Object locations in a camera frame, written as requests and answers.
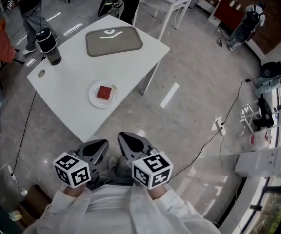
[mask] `concrete floor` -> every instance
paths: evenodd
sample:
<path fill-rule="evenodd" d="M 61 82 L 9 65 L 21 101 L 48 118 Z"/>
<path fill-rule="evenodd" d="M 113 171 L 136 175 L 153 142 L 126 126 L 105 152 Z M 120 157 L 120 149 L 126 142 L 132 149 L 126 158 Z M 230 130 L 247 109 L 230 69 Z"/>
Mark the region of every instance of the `concrete floor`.
<path fill-rule="evenodd" d="M 97 9 L 101 0 L 43 0 L 45 18 L 58 15 L 50 21 L 60 35 L 62 44 L 76 32 L 98 20 Z M 136 27 L 157 37 L 163 14 L 151 16 L 150 8 L 140 5 Z M 26 39 L 22 20 L 17 9 L 6 12 L 6 30 L 13 46 L 21 51 Z M 211 127 L 216 118 L 225 116 L 234 102 L 242 80 L 258 75 L 258 62 L 245 48 L 230 52 L 223 39 L 223 47 L 216 45 L 219 33 L 198 9 L 188 10 L 178 30 L 173 28 L 175 13 L 162 37 L 171 48 L 163 58 L 145 96 L 139 94 L 138 85 L 110 118 L 96 132 L 99 138 L 110 141 L 109 155 L 120 156 L 117 134 L 120 131 L 142 132 L 160 151 L 165 151 L 174 163 L 174 174 L 188 165 L 211 137 Z M 78 23 L 83 27 L 64 36 L 63 33 Z M 14 167 L 35 90 L 27 75 L 40 62 L 41 54 L 17 59 L 26 63 L 36 59 L 32 66 L 18 63 L 8 65 L 2 72 L 5 103 L 0 116 L 0 167 L 9 163 Z M 178 90 L 163 109 L 160 103 L 174 83 Z M 216 135 L 202 151 L 193 167 L 181 172 L 170 185 L 189 200 L 205 218 L 217 222 L 226 210 L 241 180 L 232 172 L 238 153 L 245 151 L 243 126 L 237 112 L 246 101 L 254 100 L 253 85 L 244 83 L 238 101 L 225 124 L 227 135 L 221 148 L 222 136 Z M 61 187 L 52 161 L 62 152 L 81 144 L 47 107 L 37 94 L 27 122 L 24 140 L 16 166 L 20 190 L 39 184 L 53 197 Z M 17 203 L 17 189 L 5 168 L 0 172 L 0 201 L 7 210 Z"/>

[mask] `white shirt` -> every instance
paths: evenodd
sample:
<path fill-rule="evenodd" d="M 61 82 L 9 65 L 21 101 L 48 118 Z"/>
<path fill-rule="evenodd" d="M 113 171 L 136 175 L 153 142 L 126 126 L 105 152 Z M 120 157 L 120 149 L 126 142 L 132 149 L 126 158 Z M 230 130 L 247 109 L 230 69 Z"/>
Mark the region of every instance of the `white shirt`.
<path fill-rule="evenodd" d="M 24 234 L 220 234 L 169 186 L 152 200 L 142 186 L 85 188 L 77 198 L 57 191 Z"/>
<path fill-rule="evenodd" d="M 249 11 L 254 11 L 253 7 L 254 5 L 249 5 L 248 7 L 246 7 L 245 12 L 248 13 Z M 263 12 L 263 9 L 260 6 L 256 5 L 256 12 L 260 14 Z M 265 19 L 266 19 L 265 15 L 260 16 L 260 24 L 259 24 L 260 27 L 264 25 Z"/>

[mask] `gray tray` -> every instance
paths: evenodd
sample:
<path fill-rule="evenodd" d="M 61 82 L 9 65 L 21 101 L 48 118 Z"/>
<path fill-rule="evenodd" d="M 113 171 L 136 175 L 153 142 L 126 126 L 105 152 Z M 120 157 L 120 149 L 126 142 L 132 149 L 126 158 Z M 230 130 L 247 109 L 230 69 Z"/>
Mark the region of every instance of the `gray tray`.
<path fill-rule="evenodd" d="M 87 54 L 92 57 L 138 50 L 143 46 L 135 28 L 129 26 L 91 31 L 85 40 Z"/>

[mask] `red cake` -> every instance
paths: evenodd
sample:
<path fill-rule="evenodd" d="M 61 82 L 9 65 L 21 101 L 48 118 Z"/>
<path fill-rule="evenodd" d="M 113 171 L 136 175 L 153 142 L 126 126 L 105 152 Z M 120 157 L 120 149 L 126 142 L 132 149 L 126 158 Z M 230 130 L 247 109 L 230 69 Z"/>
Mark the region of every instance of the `red cake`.
<path fill-rule="evenodd" d="M 112 88 L 100 86 L 100 88 L 98 89 L 98 92 L 97 92 L 97 98 L 109 100 L 111 90 L 112 90 Z"/>

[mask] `white plate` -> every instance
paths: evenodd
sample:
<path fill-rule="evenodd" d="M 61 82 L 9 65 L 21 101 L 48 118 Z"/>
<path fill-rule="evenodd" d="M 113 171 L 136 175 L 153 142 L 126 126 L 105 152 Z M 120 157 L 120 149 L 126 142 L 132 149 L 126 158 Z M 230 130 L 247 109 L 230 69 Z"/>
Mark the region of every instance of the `white plate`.
<path fill-rule="evenodd" d="M 100 86 L 112 88 L 109 100 L 97 98 L 97 93 Z M 96 82 L 88 91 L 88 98 L 93 106 L 97 108 L 108 108 L 113 105 L 118 97 L 118 90 L 116 86 L 106 80 Z"/>

